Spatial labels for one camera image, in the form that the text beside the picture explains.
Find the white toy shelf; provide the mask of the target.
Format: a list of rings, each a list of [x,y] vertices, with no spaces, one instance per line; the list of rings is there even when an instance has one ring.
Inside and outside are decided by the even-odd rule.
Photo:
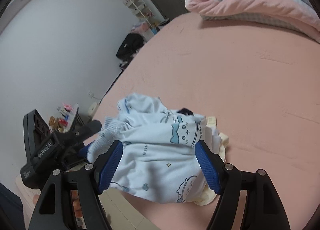
[[[160,21],[144,0],[124,0],[124,5],[140,22],[146,22],[150,29],[157,29]]]

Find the white and yellow garment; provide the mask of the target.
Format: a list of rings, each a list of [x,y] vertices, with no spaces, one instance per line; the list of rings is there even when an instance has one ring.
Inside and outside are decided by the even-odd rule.
[[[217,119],[215,116],[207,117],[206,139],[204,141],[212,153],[218,154],[224,162],[226,161],[226,147],[229,144],[229,137],[217,129]],[[206,206],[216,197],[216,193],[209,188],[207,182],[203,186],[201,195],[191,199],[191,202],[198,206]]]

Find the light blue cartoon pajama pants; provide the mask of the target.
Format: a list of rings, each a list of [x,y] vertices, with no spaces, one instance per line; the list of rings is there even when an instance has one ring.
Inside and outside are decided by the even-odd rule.
[[[206,181],[195,144],[205,137],[205,116],[170,110],[159,98],[137,93],[121,99],[117,108],[117,117],[105,118],[87,152],[93,163],[115,140],[123,144],[110,186],[156,203],[199,200]]]

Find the small table with toys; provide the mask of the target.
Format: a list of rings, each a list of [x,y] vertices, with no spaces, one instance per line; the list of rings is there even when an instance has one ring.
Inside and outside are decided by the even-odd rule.
[[[78,103],[74,105],[64,104],[63,107],[58,106],[57,111],[59,116],[51,116],[49,119],[50,132],[65,133],[85,124],[80,117]]]

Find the black bag on floor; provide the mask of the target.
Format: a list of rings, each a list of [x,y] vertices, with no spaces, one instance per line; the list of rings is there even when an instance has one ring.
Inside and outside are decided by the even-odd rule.
[[[116,57],[119,60],[126,60],[137,52],[144,45],[144,37],[138,33],[129,33],[119,47]]]

